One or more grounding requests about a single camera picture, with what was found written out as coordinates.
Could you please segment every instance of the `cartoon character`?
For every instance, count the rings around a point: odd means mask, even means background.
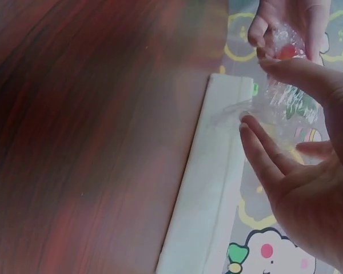
[[[322,141],[320,132],[315,128],[298,127],[295,132],[295,138],[298,138],[301,142]]]
[[[226,274],[314,274],[316,259],[274,228],[251,231],[245,245],[231,243]]]

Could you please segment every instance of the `table surface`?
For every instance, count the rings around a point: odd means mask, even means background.
[[[153,273],[225,0],[0,0],[0,273]]]

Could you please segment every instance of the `red candy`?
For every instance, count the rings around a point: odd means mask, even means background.
[[[277,54],[276,59],[287,60],[293,58],[295,55],[297,55],[295,46],[287,44],[283,46],[282,50]]]

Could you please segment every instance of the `crumpled plastic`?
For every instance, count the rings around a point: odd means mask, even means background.
[[[306,58],[302,38],[288,25],[282,24],[272,31],[274,57],[280,60]],[[320,105],[297,87],[269,80],[264,99],[240,102],[225,108],[213,117],[213,123],[227,127],[236,126],[242,112],[249,112],[268,130],[282,148],[293,147],[295,140],[284,137],[293,124],[310,126],[318,119]]]

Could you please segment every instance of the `yellow outline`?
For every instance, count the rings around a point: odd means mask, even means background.
[[[226,68],[224,66],[220,66],[220,74],[226,74]]]
[[[228,27],[230,27],[231,23],[237,19],[237,18],[240,18],[240,17],[244,17],[244,18],[251,18],[253,19],[254,18],[254,14],[253,13],[235,13],[235,14],[232,14],[232,15],[229,15],[229,18],[228,18]],[[256,51],[254,50],[252,53],[250,53],[249,55],[247,56],[238,56],[238,55],[235,55],[233,54],[230,49],[229,49],[229,46],[228,46],[228,43],[225,44],[225,47],[224,47],[224,51],[225,51],[225,54],[232,60],[234,61],[237,61],[237,62],[246,62],[246,61],[249,61],[251,59],[253,59],[257,53]]]
[[[343,10],[338,10],[336,11],[335,13],[331,14],[330,17],[329,17],[329,21],[332,21],[340,16],[343,16]],[[230,26],[232,24],[232,22],[234,20],[236,20],[237,18],[240,18],[240,17],[243,17],[243,18],[251,18],[253,19],[254,18],[254,14],[253,13],[236,13],[236,14],[232,14],[228,17],[228,26]],[[232,60],[236,61],[236,62],[247,62],[251,59],[253,59],[257,53],[254,49],[254,51],[246,56],[238,56],[236,54],[233,54],[231,51],[230,51],[230,48],[228,46],[228,44],[226,43],[225,44],[225,47],[224,47],[224,52],[225,54]],[[342,51],[342,54],[341,55],[337,55],[337,56],[330,56],[328,54],[321,54],[322,58],[324,61],[327,61],[327,62],[342,62],[343,63],[343,51]]]
[[[300,164],[304,164],[304,160],[302,159],[300,153],[298,153],[293,147],[289,149],[289,152],[291,153],[294,160],[296,160]],[[250,217],[245,211],[245,201],[241,195],[238,205],[238,215],[240,220],[252,229],[261,230],[276,223],[276,218],[273,216],[273,214],[259,221],[256,221],[253,217]]]

